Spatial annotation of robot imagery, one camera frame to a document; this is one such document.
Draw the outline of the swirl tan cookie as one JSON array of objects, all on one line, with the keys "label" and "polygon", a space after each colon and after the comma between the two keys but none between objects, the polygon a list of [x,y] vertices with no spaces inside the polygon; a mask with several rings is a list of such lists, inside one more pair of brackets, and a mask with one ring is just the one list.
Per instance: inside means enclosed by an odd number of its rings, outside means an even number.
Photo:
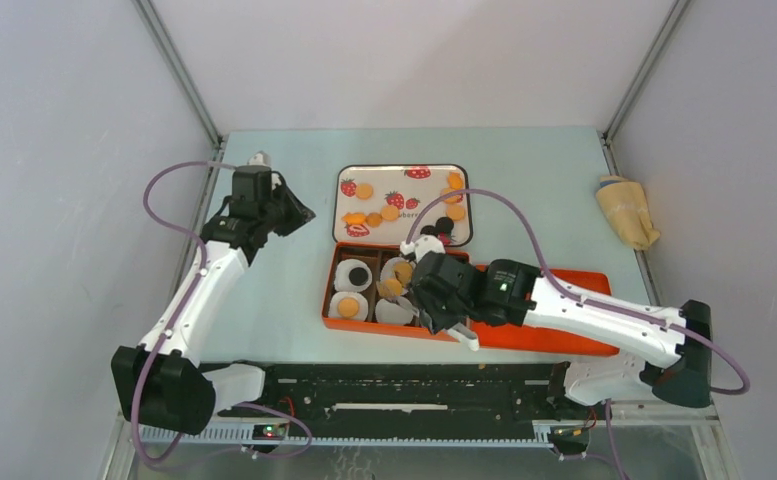
[{"label": "swirl tan cookie", "polygon": [[381,281],[378,290],[385,298],[402,296],[405,292],[404,286],[396,278],[389,278],[388,280]]}]

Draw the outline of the orange cookie box with dividers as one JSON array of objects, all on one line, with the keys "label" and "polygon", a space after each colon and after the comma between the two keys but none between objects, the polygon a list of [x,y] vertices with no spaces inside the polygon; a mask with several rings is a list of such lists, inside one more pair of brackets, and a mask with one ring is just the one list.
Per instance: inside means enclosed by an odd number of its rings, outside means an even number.
[{"label": "orange cookie box with dividers", "polygon": [[431,334],[418,316],[404,307],[413,296],[404,292],[398,298],[385,298],[379,284],[402,263],[395,245],[340,242],[330,263],[321,318],[332,330],[452,342],[445,332]]}]

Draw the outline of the strawberry print serving tray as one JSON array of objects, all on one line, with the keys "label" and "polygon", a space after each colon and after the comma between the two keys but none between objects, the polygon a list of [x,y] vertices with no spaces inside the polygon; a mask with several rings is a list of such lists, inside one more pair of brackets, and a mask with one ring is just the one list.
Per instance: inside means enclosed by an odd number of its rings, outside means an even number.
[{"label": "strawberry print serving tray", "polygon": [[[436,165],[351,165],[342,169],[338,175],[332,236],[337,242],[398,245],[406,240],[412,226],[417,232],[426,225],[445,216],[448,204],[440,198],[441,191],[449,188],[448,174],[458,172],[468,186],[467,172],[454,164]],[[355,197],[357,184],[368,183],[373,186],[374,194],[370,199]],[[451,235],[437,235],[448,246],[464,246],[473,235],[470,200],[463,195],[460,203],[467,216],[455,222]],[[346,225],[341,218],[348,213],[361,212],[366,215],[380,213],[386,205],[395,205],[400,210],[396,221],[383,220],[378,228],[367,224]]]}]

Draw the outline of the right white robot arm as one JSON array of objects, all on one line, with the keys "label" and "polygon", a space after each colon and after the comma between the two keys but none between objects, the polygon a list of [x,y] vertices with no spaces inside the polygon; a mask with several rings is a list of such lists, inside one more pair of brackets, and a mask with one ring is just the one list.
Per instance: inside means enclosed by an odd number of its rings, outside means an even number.
[{"label": "right white robot arm", "polygon": [[430,334],[446,333],[476,351],[481,341],[468,322],[493,328],[543,328],[617,349],[592,362],[556,365],[545,402],[570,418],[584,406],[644,391],[680,407],[711,403],[710,308],[691,300],[658,308],[619,300],[560,280],[542,269],[499,259],[483,269],[457,256],[409,254],[409,306]]}]

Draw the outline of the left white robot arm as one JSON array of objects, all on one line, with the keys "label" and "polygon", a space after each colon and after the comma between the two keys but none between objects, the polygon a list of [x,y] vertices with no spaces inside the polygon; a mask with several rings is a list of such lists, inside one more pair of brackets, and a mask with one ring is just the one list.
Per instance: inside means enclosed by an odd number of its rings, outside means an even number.
[{"label": "left white robot arm", "polygon": [[232,363],[204,372],[202,350],[224,300],[268,237],[288,236],[313,217],[272,168],[233,168],[220,209],[199,232],[187,233],[194,258],[164,314],[137,346],[121,346],[112,357],[128,421],[196,435],[215,414],[242,404],[256,416],[276,411],[280,390],[262,368]]}]

